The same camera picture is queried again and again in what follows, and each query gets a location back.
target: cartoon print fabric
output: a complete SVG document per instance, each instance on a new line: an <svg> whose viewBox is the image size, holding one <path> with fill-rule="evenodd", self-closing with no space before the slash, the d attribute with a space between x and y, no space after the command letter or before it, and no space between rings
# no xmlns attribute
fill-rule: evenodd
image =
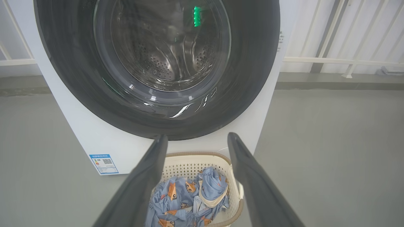
<svg viewBox="0 0 404 227"><path fill-rule="evenodd" d="M206 190L206 193L200 193L201 187ZM144 226L204 227L216 217L218 212L229 207L226 192L225 177L218 174L212 167L204 169L194 181L173 176L156 186L149 202ZM205 199L217 200L220 197L223 199L213 208L203 202Z"/></svg>

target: white railing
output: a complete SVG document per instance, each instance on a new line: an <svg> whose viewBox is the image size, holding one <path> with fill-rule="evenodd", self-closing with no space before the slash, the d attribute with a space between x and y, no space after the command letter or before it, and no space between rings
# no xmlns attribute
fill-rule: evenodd
<svg viewBox="0 0 404 227"><path fill-rule="evenodd" d="M12 65L34 65L36 64L34 57L32 56L32 53L30 49L28 48L27 42L24 39L24 36L21 33L21 30L18 26L18 24L15 21L14 15L7 3L7 0L2 0L0 2L0 9L2 12L6 12L5 14L1 15L2 18L2 27L0 32L2 32L2 37L8 36L7 37L7 44L5 42L2 42L0 39L0 51L4 56L5 60L0 60L0 66L12 66ZM7 21L11 22L10 24L4 24L5 18L7 18ZM12 54L7 50L11 48L12 45L22 45L23 48L22 50L25 51L22 54L19 55L25 55L28 58L13 58Z"/></svg>
<svg viewBox="0 0 404 227"><path fill-rule="evenodd" d="M339 0L332 22L326 27L333 2L305 1L313 14L305 8L308 6L301 7L281 71L309 72L311 63L328 64L321 72L340 72L346 78L352 78L352 73L374 73L382 66L404 71L404 0Z"/></svg>

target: blue and white sticker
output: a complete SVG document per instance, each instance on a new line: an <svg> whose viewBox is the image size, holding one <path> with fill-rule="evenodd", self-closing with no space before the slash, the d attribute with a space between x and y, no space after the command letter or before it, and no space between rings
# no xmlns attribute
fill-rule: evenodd
<svg viewBox="0 0 404 227"><path fill-rule="evenodd" d="M109 154L90 154L90 158L100 174L119 173Z"/></svg>

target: qr code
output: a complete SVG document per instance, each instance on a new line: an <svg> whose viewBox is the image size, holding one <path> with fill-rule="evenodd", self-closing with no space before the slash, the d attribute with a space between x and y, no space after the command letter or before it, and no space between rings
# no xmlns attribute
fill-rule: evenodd
<svg viewBox="0 0 404 227"><path fill-rule="evenodd" d="M104 164L112 164L110 159L102 159L104 161Z"/></svg>

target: beige plastic basket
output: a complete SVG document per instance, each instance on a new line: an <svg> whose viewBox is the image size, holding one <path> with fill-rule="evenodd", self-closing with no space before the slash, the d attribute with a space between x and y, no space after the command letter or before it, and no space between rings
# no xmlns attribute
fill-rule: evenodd
<svg viewBox="0 0 404 227"><path fill-rule="evenodd" d="M172 176L194 179L200 170L210 166L213 166L220 174L226 176L228 180L230 207L225 212L218 213L209 226L230 226L237 220L243 210L244 190L243 186L234 178L233 167L226 156L210 152L168 154L164 162L161 181L167 181Z"/></svg>

